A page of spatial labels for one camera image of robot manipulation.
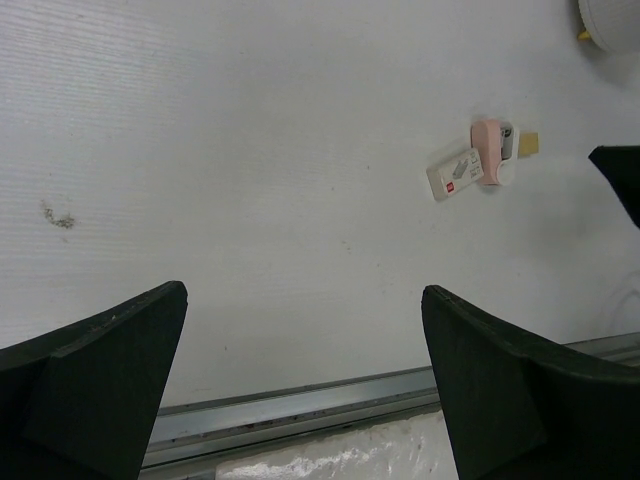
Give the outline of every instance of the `gray metal strip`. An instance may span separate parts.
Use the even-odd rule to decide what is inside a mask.
[[[567,347],[616,363],[640,365],[640,333],[578,342]],[[207,472],[221,456],[228,455],[224,452],[241,451],[273,439],[353,425],[367,419],[438,407],[435,378],[428,367],[168,408],[158,415],[140,478],[185,478],[176,473],[185,469],[190,475],[198,470],[206,478],[213,478],[208,477]]]

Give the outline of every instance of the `white surface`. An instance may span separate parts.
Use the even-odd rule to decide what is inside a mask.
[[[554,340],[605,334],[640,242],[586,157],[638,143],[640,81],[579,50],[576,10],[0,2],[2,344],[181,279],[175,405],[425,365],[430,283]],[[426,168],[479,115],[542,153],[436,204]]]
[[[219,480],[453,480],[442,413],[222,464]]]

